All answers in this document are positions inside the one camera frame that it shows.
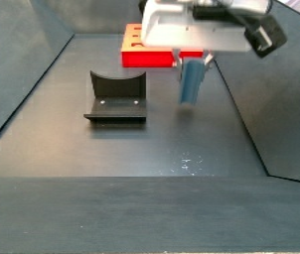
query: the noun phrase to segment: hole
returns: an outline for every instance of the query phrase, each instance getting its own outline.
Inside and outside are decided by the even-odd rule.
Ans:
[[[143,46],[143,44],[140,44],[140,43],[132,43],[132,44],[131,44],[131,47],[144,47],[144,46]]]

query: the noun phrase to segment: dark gray surface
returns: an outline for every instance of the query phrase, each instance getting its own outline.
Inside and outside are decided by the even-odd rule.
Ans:
[[[300,184],[0,179],[0,253],[300,252]]]
[[[0,1],[0,128],[72,34],[43,0]]]
[[[268,172],[300,180],[300,15],[274,4],[286,45],[266,59],[254,54],[217,59]]]
[[[45,0],[76,34],[123,34],[128,23],[142,23],[138,0]]]
[[[122,38],[75,37],[0,137],[0,177],[265,176],[218,70],[195,107],[171,68],[123,68]],[[144,128],[93,129],[89,71],[147,71]]]

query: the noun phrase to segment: white robot part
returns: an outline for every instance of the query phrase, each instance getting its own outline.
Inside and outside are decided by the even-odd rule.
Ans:
[[[210,51],[246,52],[250,45],[243,26],[193,18],[194,5],[215,6],[264,14],[269,0],[148,0],[143,13],[140,40],[147,47],[199,48]]]

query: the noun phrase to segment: black stand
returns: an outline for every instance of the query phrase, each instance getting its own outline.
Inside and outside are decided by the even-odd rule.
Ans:
[[[95,100],[91,113],[83,117],[99,123],[143,123],[146,121],[146,72],[130,78],[107,78],[92,71]]]

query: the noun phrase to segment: red object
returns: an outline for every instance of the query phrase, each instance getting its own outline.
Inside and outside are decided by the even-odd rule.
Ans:
[[[172,49],[144,47],[140,42],[142,24],[127,24],[120,49],[124,67],[172,67]],[[203,50],[182,50],[179,58],[201,58]]]

